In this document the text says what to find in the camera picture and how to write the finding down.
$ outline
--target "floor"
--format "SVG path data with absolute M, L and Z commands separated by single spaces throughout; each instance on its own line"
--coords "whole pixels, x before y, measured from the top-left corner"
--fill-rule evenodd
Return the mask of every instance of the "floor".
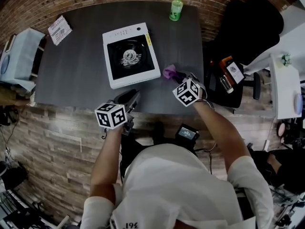
M 252 99 L 251 88 L 244 88 L 242 109 L 270 107 L 270 85 L 262 85 L 259 101 Z M 267 138 L 271 148 L 279 146 L 273 118 L 236 116 L 220 106 L 215 109 L 235 125 L 246 143 L 254 143 L 254 149 L 262 150 Z M 173 137 L 180 124 L 185 123 L 200 130 L 197 148 L 210 148 L 214 144 L 198 116 L 133 115 L 134 128 L 141 136 L 138 141 L 144 145 L 152 143 L 148 135 L 156 121 L 164 123 L 166 137 Z M 13 126 L 1 128 L 6 140 L 12 129 Z M 91 169 L 103 144 L 101 136 L 102 130 L 91 110 L 41 104 L 20 109 L 19 122 L 7 143 L 11 156 L 24 164 L 29 173 L 29 179 L 21 184 L 18 193 L 30 203 L 41 201 L 57 222 L 66 215 L 79 222 L 89 193 Z M 3 142 L 0 142 L 0 147 L 3 155 Z M 213 150 L 212 157 L 213 174 L 226 179 L 224 161 L 217 148 Z M 199 158 L 208 165 L 205 152 L 199 153 Z

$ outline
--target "portable gas stove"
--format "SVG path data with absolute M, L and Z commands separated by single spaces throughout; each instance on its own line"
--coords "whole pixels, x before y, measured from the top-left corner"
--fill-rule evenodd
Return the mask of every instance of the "portable gas stove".
M 146 23 L 104 33 L 103 43 L 112 89 L 160 77 Z

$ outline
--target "wire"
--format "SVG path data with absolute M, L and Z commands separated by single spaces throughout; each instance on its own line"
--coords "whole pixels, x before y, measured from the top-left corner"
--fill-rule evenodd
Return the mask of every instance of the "wire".
M 285 146 L 285 145 L 289 145 L 289 144 L 292 144 L 292 143 L 294 143 L 296 140 L 298 140 L 298 139 L 305 139 L 304 137 L 298 137 L 297 139 L 295 139 L 294 141 L 292 141 L 291 143 L 284 143 L 283 145 L 280 145 L 279 147 L 277 147 L 276 149 L 273 149 L 273 150 L 271 150 L 271 151 L 275 151 L 275 150 L 277 150 L 277 149 L 279 149 L 280 147 L 283 147 L 283 146 Z
M 14 161 L 11 161 L 9 163 L 6 163 L 6 165 L 8 166 L 8 168 L 13 168 L 13 166 L 11 165 L 12 163 L 18 163 L 19 165 L 19 161 L 17 159 L 13 159 Z
M 6 147 L 6 141 L 5 141 L 5 138 L 4 138 L 4 135 L 3 135 L 1 127 L 0 127 L 0 131 L 1 131 L 1 134 L 2 134 L 3 141 L 4 141 L 4 146 Z
M 107 129 L 106 129 L 106 128 L 104 128 L 104 133 L 105 133 L 105 135 L 102 135 L 102 139 L 103 139 L 103 140 L 105 140 L 106 137 L 107 137 Z
M 198 99 L 197 102 L 205 102 L 210 106 L 211 109 L 215 110 L 214 105 L 206 99 Z M 211 175 L 213 174 L 213 172 L 212 172 L 212 154 L 211 154 L 211 151 L 216 147 L 216 145 L 217 145 L 217 143 L 215 141 L 213 147 L 210 150 L 207 150 L 206 148 L 199 148 L 199 149 L 194 150 L 194 152 L 204 151 L 206 153 L 209 153 L 209 168 L 210 168 Z
M 280 192 L 277 191 L 277 188 L 272 184 L 272 182 L 271 182 L 272 171 L 270 171 L 270 170 L 268 170 L 268 169 L 265 169 L 265 171 L 270 172 L 269 182 L 270 182 L 271 186 L 273 186 L 273 188 L 274 188 L 274 190 L 272 190 L 272 189 L 270 189 L 270 190 L 273 191 L 274 193 L 278 194 L 279 196 L 281 196 L 281 197 L 284 199 L 284 202 L 286 202 L 286 201 L 292 201 L 292 197 L 287 197 L 287 196 L 285 195 L 285 192 L 284 192 L 284 191 L 282 191 L 284 194 L 281 194 Z
M 121 176 L 121 182 L 123 184 L 123 174 L 121 173 L 121 166 L 122 166 L 122 161 L 120 161 L 120 176 Z
M 208 101 L 206 99 L 202 99 L 201 98 L 201 99 L 198 99 L 196 102 L 205 102 L 205 103 L 207 103 L 210 106 L 211 109 L 215 110 L 214 109 L 214 105 L 212 104 L 212 102 L 210 102 L 210 101 Z
M 6 145 L 9 143 L 9 140 L 10 140 L 11 136 L 12 136 L 13 133 L 14 133 L 15 127 L 17 126 L 17 124 L 18 124 L 18 122 L 19 122 L 19 119 L 20 119 L 20 118 L 19 118 L 19 114 L 18 114 L 17 122 L 16 122 L 16 124 L 14 125 L 13 130 L 12 130 L 12 132 L 11 132 L 11 134 L 10 134 L 8 140 L 6 141 Z

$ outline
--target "chair backrest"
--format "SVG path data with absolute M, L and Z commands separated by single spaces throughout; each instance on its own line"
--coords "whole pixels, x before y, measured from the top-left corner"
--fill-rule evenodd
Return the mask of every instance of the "chair backrest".
M 280 12 L 268 0 L 231 1 L 215 39 L 221 54 L 250 64 L 257 56 L 279 43 L 284 28 Z

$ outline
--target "black office chair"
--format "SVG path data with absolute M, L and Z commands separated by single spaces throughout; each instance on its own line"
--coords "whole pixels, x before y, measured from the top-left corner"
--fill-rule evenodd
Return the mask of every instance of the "black office chair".
M 215 40 L 207 43 L 203 52 L 206 57 L 205 66 L 210 60 L 216 64 L 204 69 L 204 85 L 208 99 L 216 104 L 238 108 L 240 106 L 243 86 L 254 88 L 253 98 L 260 96 L 260 77 L 254 75 L 253 82 L 239 83 L 234 91 L 228 94 L 219 82 L 223 72 L 218 63 L 232 56 L 239 69 L 244 72 L 243 65 L 250 64 L 267 49 L 279 43 L 279 34 L 284 28 L 284 20 L 280 12 L 268 0 L 234 0 L 228 3 L 224 19 Z

